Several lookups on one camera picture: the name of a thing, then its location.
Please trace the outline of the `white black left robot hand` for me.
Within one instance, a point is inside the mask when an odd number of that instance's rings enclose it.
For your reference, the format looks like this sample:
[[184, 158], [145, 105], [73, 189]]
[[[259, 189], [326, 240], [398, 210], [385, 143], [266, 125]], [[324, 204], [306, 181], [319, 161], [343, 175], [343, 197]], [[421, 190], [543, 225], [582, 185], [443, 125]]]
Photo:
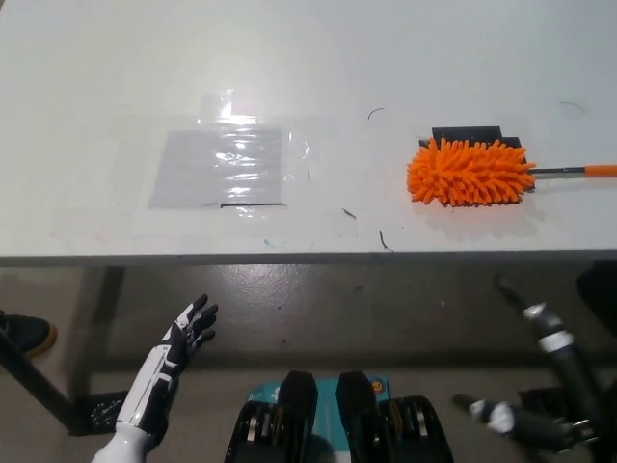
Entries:
[[149, 351], [118, 414], [118, 421], [158, 438], [167, 426], [179, 378], [201, 346], [215, 337], [218, 307], [203, 294], [171, 323]]

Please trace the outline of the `black grey right robot hand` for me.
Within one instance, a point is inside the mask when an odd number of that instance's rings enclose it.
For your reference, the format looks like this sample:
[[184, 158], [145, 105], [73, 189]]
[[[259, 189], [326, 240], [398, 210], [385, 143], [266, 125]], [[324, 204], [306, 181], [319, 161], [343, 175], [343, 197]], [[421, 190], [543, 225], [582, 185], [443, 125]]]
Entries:
[[586, 445], [595, 462], [614, 462], [616, 425], [609, 413], [600, 382], [577, 346], [574, 336], [545, 301], [523, 295], [512, 280], [495, 276], [497, 291], [530, 326], [540, 350], [571, 400], [577, 419], [552, 421], [506, 401], [456, 394], [452, 402], [496, 434], [528, 448], [559, 453]]

